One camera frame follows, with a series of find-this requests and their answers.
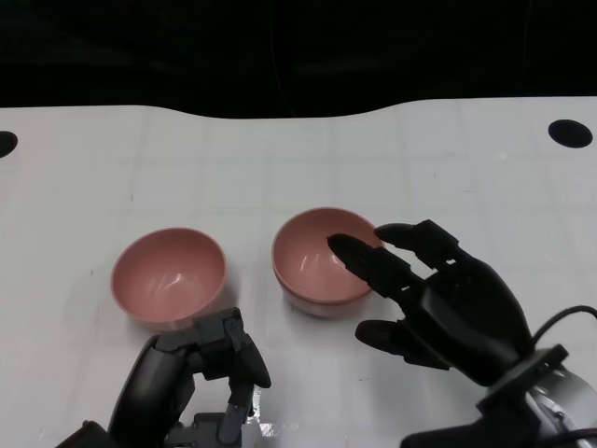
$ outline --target black cable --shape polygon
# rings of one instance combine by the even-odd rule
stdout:
[[[535,448],[550,448],[552,446],[565,445],[573,441],[584,441],[585,439],[597,439],[597,429],[577,429],[558,436],[549,437],[535,445]]]
[[[589,313],[597,319],[597,310],[592,306],[578,305],[573,306],[572,308],[567,308],[563,311],[560,311],[550,320],[548,320],[545,324],[543,324],[543,326],[537,331],[537,333],[535,333],[535,336],[533,336],[533,342],[537,343],[539,339],[541,339],[541,337],[546,333],[546,331],[553,327],[554,324],[565,318],[567,315],[573,315],[574,313]]]
[[[295,119],[297,118],[297,113],[295,112],[295,108],[292,106],[292,103],[290,103],[290,100],[288,100],[288,97],[286,96],[286,92],[282,87],[282,81],[280,80],[280,73],[278,73],[276,51],[273,45],[273,1],[274,0],[270,0],[270,55],[271,64],[273,65],[273,76],[276,80],[276,86],[278,88],[278,92],[280,92],[280,98],[282,99],[282,102],[284,103],[290,116]]]

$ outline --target bowl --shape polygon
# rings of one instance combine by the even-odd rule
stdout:
[[[340,317],[358,310],[371,292],[327,246],[327,237],[346,233],[374,247],[382,246],[375,227],[356,213],[315,208],[290,218],[271,247],[273,271],[286,298],[300,310]]]
[[[172,228],[127,247],[112,271],[112,295],[134,320],[164,331],[212,312],[226,282],[226,259],[208,235]]]

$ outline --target dark background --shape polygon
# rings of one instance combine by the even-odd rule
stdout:
[[[595,95],[595,0],[0,0],[0,106],[321,117]]]

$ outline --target bowl rim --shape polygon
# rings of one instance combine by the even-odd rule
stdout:
[[[124,306],[122,306],[122,304],[120,303],[120,300],[118,299],[118,297],[116,295],[116,292],[114,291],[114,274],[116,273],[116,270],[117,270],[120,262],[122,261],[122,258],[124,257],[124,255],[127,252],[129,252],[135,245],[139,244],[142,240],[145,240],[145,238],[147,238],[149,236],[155,235],[157,233],[167,232],[167,231],[191,231],[193,233],[199,234],[199,236],[207,238],[212,243],[214,243],[215,247],[217,247],[217,250],[219,251],[220,255],[222,256],[222,261],[224,262],[224,275],[222,275],[222,281],[220,282],[219,286],[215,290],[215,294],[212,297],[210,297],[209,301],[207,301],[201,308],[195,310],[193,313],[191,313],[189,315],[182,316],[182,317],[178,317],[174,320],[149,319],[147,317],[142,317],[142,316],[136,315],[135,313],[132,313],[131,311],[124,308]],[[134,318],[135,320],[138,320],[140,322],[145,322],[147,324],[173,324],[173,323],[185,320],[185,319],[189,319],[190,317],[194,316],[196,313],[198,313],[201,310],[203,310],[204,308],[208,307],[217,298],[217,296],[219,296],[220,293],[222,292],[222,289],[224,288],[224,285],[226,284],[227,277],[228,277],[228,262],[226,260],[226,254],[224,254],[224,250],[222,249],[222,246],[214,238],[212,238],[210,235],[208,235],[207,233],[205,233],[203,231],[198,231],[197,229],[191,229],[190,227],[165,227],[163,229],[157,229],[156,231],[151,231],[150,233],[146,233],[145,235],[140,236],[139,238],[134,240],[132,243],[127,245],[124,248],[124,250],[122,250],[122,252],[120,252],[120,255],[118,255],[118,258],[115,261],[114,266],[112,267],[112,273],[110,274],[110,292],[112,293],[112,299],[114,300],[116,305],[118,305],[118,308],[120,308],[122,311],[124,311],[124,313],[126,313],[130,317]]]
[[[301,216],[306,215],[308,213],[320,212],[320,211],[325,211],[325,210],[333,210],[333,211],[348,213],[350,215],[358,217],[359,219],[361,219],[362,221],[364,221],[367,225],[369,225],[371,227],[372,231],[375,231],[375,225],[373,225],[373,223],[371,221],[369,221],[365,217],[362,217],[358,213],[353,212],[351,210],[346,210],[345,208],[339,208],[339,207],[315,207],[315,208],[310,208],[309,210],[305,210],[303,212],[297,213],[296,215],[294,215],[290,219],[288,219],[282,226],[280,226],[280,229],[276,232],[276,235],[273,237],[273,241],[271,242],[271,267],[273,268],[273,273],[274,273],[276,279],[278,280],[278,282],[280,282],[284,288],[286,288],[290,293],[294,294],[298,299],[301,299],[303,301],[307,301],[309,303],[314,303],[316,305],[324,305],[324,306],[335,306],[335,305],[343,305],[343,304],[346,304],[346,303],[351,302],[351,301],[358,301],[359,299],[363,299],[364,297],[366,297],[368,294],[371,293],[372,289],[371,289],[371,287],[369,285],[368,285],[368,289],[365,292],[355,293],[355,294],[353,294],[351,296],[348,296],[345,299],[341,299],[339,301],[321,301],[321,300],[314,299],[314,298],[311,298],[311,297],[306,297],[304,294],[299,293],[296,289],[294,289],[293,287],[291,287],[288,284],[288,282],[286,282],[284,280],[284,278],[282,277],[282,275],[280,274],[280,271],[278,271],[278,268],[276,266],[276,263],[275,263],[275,260],[274,260],[274,257],[273,257],[273,251],[274,251],[274,249],[276,247],[276,242],[278,241],[278,237],[280,236],[280,233],[282,232],[282,230],[291,221],[295,220],[298,217],[301,217]],[[381,246],[385,247],[385,244],[383,243],[383,241],[382,240],[379,240],[379,241],[381,243]]]

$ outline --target black circular hole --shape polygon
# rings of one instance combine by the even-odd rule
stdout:
[[[18,143],[19,139],[14,133],[0,131],[0,159],[10,154]]]
[[[593,141],[589,128],[572,119],[558,119],[549,125],[549,135],[565,147],[586,147]]]

